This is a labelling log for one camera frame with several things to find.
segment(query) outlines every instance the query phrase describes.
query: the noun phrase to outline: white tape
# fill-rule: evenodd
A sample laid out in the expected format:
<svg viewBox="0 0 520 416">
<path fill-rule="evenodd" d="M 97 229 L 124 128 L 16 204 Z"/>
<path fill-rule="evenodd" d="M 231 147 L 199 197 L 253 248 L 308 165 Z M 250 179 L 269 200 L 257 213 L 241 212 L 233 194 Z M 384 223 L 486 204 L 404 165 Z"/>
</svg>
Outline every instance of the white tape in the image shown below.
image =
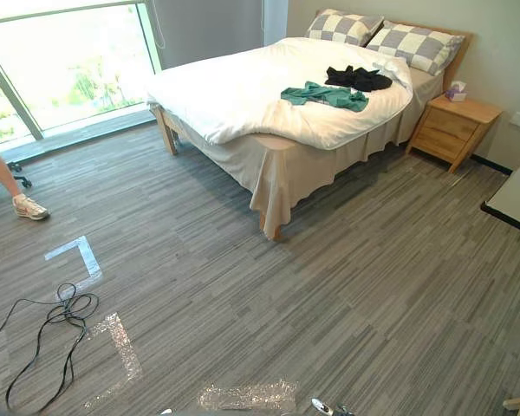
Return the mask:
<svg viewBox="0 0 520 416">
<path fill-rule="evenodd" d="M 75 247 L 79 248 L 79 252 L 81 253 L 81 257 L 83 259 L 83 262 L 85 263 L 85 267 L 87 268 L 88 272 L 88 277 L 85 280 L 81 280 L 80 282 L 75 284 L 77 291 L 81 291 L 88 289 L 90 286 L 99 282 L 102 279 L 101 267 L 98 265 L 96 257 L 94 257 L 93 249 L 90 248 L 90 244 L 88 243 L 88 240 L 85 236 L 76 238 L 75 240 L 70 241 L 69 243 L 61 245 L 57 249 L 53 249 L 51 252 L 46 253 L 44 255 L 44 260 L 50 260 L 51 258 L 60 256 L 62 253 L 74 249 Z M 61 293 L 62 297 L 70 295 L 71 291 L 72 289 L 64 290 Z"/>
</svg>

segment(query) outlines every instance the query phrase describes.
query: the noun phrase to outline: wooden bed frame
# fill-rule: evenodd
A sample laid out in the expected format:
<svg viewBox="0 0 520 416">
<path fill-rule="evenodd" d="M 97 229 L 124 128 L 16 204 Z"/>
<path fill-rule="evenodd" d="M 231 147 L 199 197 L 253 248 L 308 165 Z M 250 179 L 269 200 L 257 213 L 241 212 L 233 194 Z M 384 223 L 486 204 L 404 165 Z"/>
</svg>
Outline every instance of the wooden bed frame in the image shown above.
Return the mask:
<svg viewBox="0 0 520 416">
<path fill-rule="evenodd" d="M 322 11 L 318 10 L 316 15 L 318 16 Z M 433 26 L 425 26 L 417 23 L 409 23 L 409 22 L 401 22 L 397 20 L 392 20 L 394 23 L 399 24 L 405 24 L 408 26 L 417 26 L 419 28 L 424 29 L 431 29 L 436 30 L 439 32 L 448 33 L 450 35 L 462 35 L 465 37 L 463 40 L 460 49 L 458 50 L 457 55 L 452 60 L 452 62 L 449 64 L 449 66 L 445 69 L 444 76 L 443 76 L 443 88 L 442 90 L 445 91 L 449 85 L 451 85 L 451 81 L 453 80 L 454 75 L 457 73 L 458 67 L 460 66 L 460 63 L 462 62 L 466 50 L 470 46 L 471 39 L 473 37 L 473 34 L 470 32 L 464 32 L 460 30 L 453 30 L 453 29 L 443 29 L 443 28 L 437 28 Z M 172 119 L 170 118 L 169 114 L 167 114 L 164 109 L 159 105 L 151 105 L 150 111 L 154 114 L 156 117 L 156 121 L 158 122 L 158 127 L 160 132 L 162 133 L 162 139 L 164 140 L 164 143 L 166 144 L 167 150 L 172 154 L 177 154 L 177 148 L 175 147 L 175 140 L 178 139 L 179 135 L 183 135 L 179 128 L 176 126 L 175 123 L 173 123 Z M 260 230 L 263 230 L 263 226 L 265 223 L 265 216 L 264 214 L 260 213 Z M 277 227 L 276 229 L 276 235 L 274 236 L 274 240 L 280 239 L 282 236 L 281 234 L 281 225 Z"/>
</svg>

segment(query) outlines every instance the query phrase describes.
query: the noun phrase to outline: shoe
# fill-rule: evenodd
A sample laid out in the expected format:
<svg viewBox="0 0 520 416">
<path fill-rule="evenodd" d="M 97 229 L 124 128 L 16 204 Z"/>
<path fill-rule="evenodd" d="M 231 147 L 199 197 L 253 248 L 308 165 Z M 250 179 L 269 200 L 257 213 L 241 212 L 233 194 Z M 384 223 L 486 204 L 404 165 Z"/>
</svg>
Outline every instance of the shoe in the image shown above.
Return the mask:
<svg viewBox="0 0 520 416">
<path fill-rule="evenodd" d="M 27 197 L 27 195 L 20 194 L 16 195 L 12 202 L 14 204 L 14 209 L 16 210 L 16 214 L 19 217 L 30 218 L 35 221 L 39 221 L 41 219 L 45 219 L 49 214 L 49 211 L 37 204 L 34 200 Z"/>
</svg>

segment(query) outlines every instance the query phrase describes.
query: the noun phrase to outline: black cable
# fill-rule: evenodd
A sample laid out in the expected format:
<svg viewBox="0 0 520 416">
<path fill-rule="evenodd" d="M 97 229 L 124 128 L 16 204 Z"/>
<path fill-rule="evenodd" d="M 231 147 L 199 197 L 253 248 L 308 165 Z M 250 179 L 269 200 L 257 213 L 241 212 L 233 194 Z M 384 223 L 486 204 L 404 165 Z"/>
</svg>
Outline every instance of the black cable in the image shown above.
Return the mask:
<svg viewBox="0 0 520 416">
<path fill-rule="evenodd" d="M 62 287 L 64 286 L 70 286 L 73 290 L 73 293 L 71 296 L 68 296 L 66 298 L 62 297 Z M 55 324 L 60 322 L 67 322 L 70 325 L 73 325 L 74 327 L 77 327 L 81 330 L 81 333 L 77 338 L 75 339 L 73 345 L 71 346 L 71 349 L 69 350 L 68 356 L 66 357 L 66 360 L 63 363 L 63 376 L 62 376 L 62 382 L 60 383 L 60 386 L 58 387 L 58 390 L 54 394 L 54 396 L 46 402 L 46 404 L 41 407 L 37 412 L 41 412 L 46 407 L 48 407 L 50 404 L 52 404 L 58 397 L 60 397 L 69 386 L 71 386 L 71 383 L 73 382 L 75 378 L 74 369 L 73 369 L 73 352 L 77 348 L 77 345 L 79 345 L 79 342 L 83 339 L 85 334 L 88 331 L 86 319 L 89 318 L 98 308 L 98 305 L 100 303 L 100 298 L 95 295 L 94 293 L 83 293 L 81 295 L 77 295 L 77 288 L 72 283 L 63 283 L 60 286 L 58 286 L 58 289 L 56 291 L 56 294 L 58 296 L 58 299 L 60 301 L 58 302 L 37 302 L 32 301 L 30 299 L 17 299 L 14 305 L 11 307 L 10 312 L 6 316 L 6 319 L 3 321 L 3 324 L 0 326 L 0 331 L 2 331 L 6 324 L 8 323 L 9 318 L 11 317 L 11 314 L 13 313 L 14 309 L 16 308 L 17 304 L 19 302 L 25 301 L 25 302 L 31 302 L 31 303 L 38 303 L 41 305 L 56 305 L 54 306 L 47 314 L 46 314 L 46 321 L 41 325 L 38 334 L 36 336 L 36 351 L 33 358 L 27 363 L 27 365 L 19 372 L 19 374 L 16 376 L 16 378 L 10 383 L 8 386 L 8 390 L 6 390 L 6 406 L 9 410 L 12 410 L 12 407 L 10 405 L 10 393 L 13 386 L 16 384 L 17 380 L 29 367 L 35 363 L 36 358 L 39 355 L 39 352 L 41 350 L 41 337 L 42 332 L 44 328 L 49 324 Z M 81 300 L 86 300 L 86 302 L 80 306 L 78 303 Z M 84 312 L 85 309 L 89 308 L 87 313 L 84 313 L 83 315 L 77 315 L 79 312 Z"/>
</svg>

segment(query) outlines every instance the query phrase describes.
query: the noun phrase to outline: black baseboard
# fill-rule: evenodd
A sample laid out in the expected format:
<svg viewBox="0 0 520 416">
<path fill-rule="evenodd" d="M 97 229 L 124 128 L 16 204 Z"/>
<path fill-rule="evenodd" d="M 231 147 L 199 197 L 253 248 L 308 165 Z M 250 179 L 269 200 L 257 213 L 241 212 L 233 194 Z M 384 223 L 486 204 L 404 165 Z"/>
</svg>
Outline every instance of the black baseboard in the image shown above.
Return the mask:
<svg viewBox="0 0 520 416">
<path fill-rule="evenodd" d="M 490 160 L 488 160 L 486 158 L 482 158 L 481 156 L 477 156 L 476 154 L 473 154 L 470 157 L 470 159 L 476 160 L 477 162 L 481 163 L 482 165 L 491 167 L 491 168 L 495 169 L 496 171 L 500 171 L 501 173 L 504 173 L 505 175 L 510 175 L 512 173 L 512 169 L 501 166 L 498 163 L 491 162 Z"/>
</svg>

